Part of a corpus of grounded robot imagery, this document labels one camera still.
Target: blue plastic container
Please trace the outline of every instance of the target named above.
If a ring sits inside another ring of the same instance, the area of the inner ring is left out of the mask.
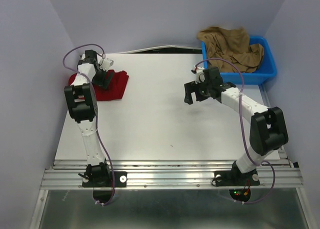
[[[244,83],[246,85],[260,85],[265,80],[269,78],[273,78],[277,75],[277,68],[274,61],[274,58],[272,56],[272,53],[270,51],[270,47],[268,45],[268,42],[265,38],[262,36],[250,36],[250,45],[252,44],[261,44],[264,47],[264,58],[263,62],[258,70],[256,70],[253,73],[243,73]],[[202,47],[202,56],[203,59],[207,59],[207,50],[206,45],[204,42],[201,43]],[[208,68],[208,63],[205,61],[204,68]],[[231,82],[234,84],[242,84],[241,78],[238,73],[226,73],[222,72],[221,76],[223,78],[224,82]]]

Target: table top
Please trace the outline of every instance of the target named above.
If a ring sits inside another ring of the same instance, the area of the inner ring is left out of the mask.
[[[237,160],[244,153],[239,115],[211,98],[184,103],[200,54],[109,54],[129,80],[122,100],[98,102],[98,128],[112,160]],[[257,85],[244,93],[263,104]],[[249,123],[244,123],[249,141]],[[76,122],[66,114],[56,160],[86,160]],[[277,151],[267,157],[279,159]]]

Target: red cloth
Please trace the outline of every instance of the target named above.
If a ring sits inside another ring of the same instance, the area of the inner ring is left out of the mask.
[[[114,70],[108,70],[106,74],[106,78],[109,76],[111,72]],[[74,82],[77,74],[73,74],[69,78],[69,86]],[[120,100],[124,96],[125,89],[127,86],[129,76],[127,73],[123,71],[115,72],[110,81],[110,84],[107,90],[104,90],[100,86],[93,85],[96,100],[97,101],[112,101],[112,100]]]

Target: folded cloth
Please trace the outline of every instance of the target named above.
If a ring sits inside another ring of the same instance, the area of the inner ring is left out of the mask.
[[[198,32],[196,37],[205,43],[207,58],[225,59],[243,73],[253,73],[264,59],[265,49],[260,44],[249,45],[250,37],[244,28],[226,30],[212,26]],[[223,73],[237,72],[221,60],[210,60],[209,63]]]
[[[114,70],[108,70],[105,78],[107,78],[110,73],[114,72]],[[69,78],[69,85],[71,85],[77,74],[73,74]],[[112,101],[112,100],[120,100],[124,96],[125,89],[127,86],[129,76],[125,71],[115,72],[110,81],[110,84],[107,90],[104,90],[102,87],[93,85],[96,100],[97,101]]]

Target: gray floor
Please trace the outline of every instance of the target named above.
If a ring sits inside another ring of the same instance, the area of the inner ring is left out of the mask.
[[[267,191],[252,191],[251,200]],[[92,191],[50,191],[41,229],[304,229],[295,189],[275,189],[254,205],[226,200],[228,191],[118,191],[114,203],[94,204]]]

